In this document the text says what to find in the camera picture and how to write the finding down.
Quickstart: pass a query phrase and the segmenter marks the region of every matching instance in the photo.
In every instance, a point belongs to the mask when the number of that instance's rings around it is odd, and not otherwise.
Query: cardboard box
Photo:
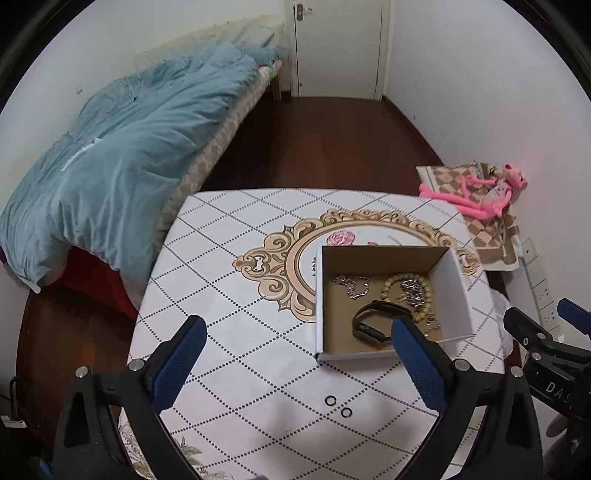
[[[433,310],[441,324],[438,343],[454,342],[473,334],[470,307],[460,261],[447,247],[351,245],[320,247],[316,260],[316,353],[317,360],[345,360],[393,356],[389,343],[372,346],[353,336],[352,319],[373,300],[381,300],[385,280],[397,273],[416,273],[428,278],[433,291]],[[334,282],[338,275],[369,277],[369,293],[357,300]],[[390,299],[395,301],[393,287]],[[371,315],[363,320],[389,335],[392,320]]]

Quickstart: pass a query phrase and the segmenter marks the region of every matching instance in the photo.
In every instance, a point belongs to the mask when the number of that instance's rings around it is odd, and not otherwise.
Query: stuffed toy
[[[490,180],[482,180],[474,175],[462,176],[460,178],[461,197],[454,193],[436,193],[425,183],[421,183],[418,188],[419,196],[445,200],[452,203],[461,214],[477,220],[492,220],[503,215],[504,209],[511,202],[514,193],[518,193],[527,187],[527,179],[510,163],[505,164],[502,170],[497,169],[493,174],[496,175],[496,178]],[[474,185],[492,187],[479,203],[469,199],[468,187]]]

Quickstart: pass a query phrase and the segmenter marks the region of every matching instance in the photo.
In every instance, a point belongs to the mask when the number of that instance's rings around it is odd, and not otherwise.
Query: power outlet
[[[560,317],[556,312],[556,302],[552,302],[540,310],[540,320],[542,321],[542,327],[548,331],[560,325]]]
[[[527,264],[525,269],[527,270],[527,276],[530,278],[532,288],[548,278],[546,270],[542,265],[542,256],[535,257],[529,264]]]
[[[535,301],[538,304],[538,310],[542,311],[543,308],[552,303],[552,294],[550,293],[550,285],[548,279],[543,280],[533,288]]]
[[[525,239],[525,241],[521,244],[521,250],[523,251],[523,260],[525,264],[529,264],[532,260],[538,256],[538,252],[535,249],[534,242],[530,237]]]

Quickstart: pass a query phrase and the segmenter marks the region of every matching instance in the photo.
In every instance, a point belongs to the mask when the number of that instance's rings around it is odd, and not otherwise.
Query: ornate gold frame print
[[[271,233],[262,247],[248,251],[232,265],[247,279],[259,282],[258,291],[263,299],[276,301],[279,310],[291,310],[302,322],[313,322],[315,295],[300,272],[302,252],[312,241],[333,231],[339,231],[335,234],[341,243],[336,245],[351,244],[348,232],[343,234],[341,230],[357,226],[391,228],[408,233],[426,245],[454,248],[464,275],[474,274],[480,266],[480,260],[472,250],[459,247],[452,236],[422,220],[409,219],[400,212],[342,209],[329,209],[319,219],[300,220],[292,227],[286,226],[281,233]]]

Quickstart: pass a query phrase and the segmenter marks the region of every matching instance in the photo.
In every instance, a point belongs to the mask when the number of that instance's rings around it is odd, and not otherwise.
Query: door frame
[[[290,39],[290,76],[291,96],[300,96],[300,82],[298,80],[297,64],[297,34],[296,34],[296,2],[306,0],[285,0],[285,17],[287,35]],[[390,31],[391,0],[382,0],[382,23],[379,35],[378,73],[375,85],[374,99],[380,101],[384,93],[384,80],[388,64],[389,31]]]

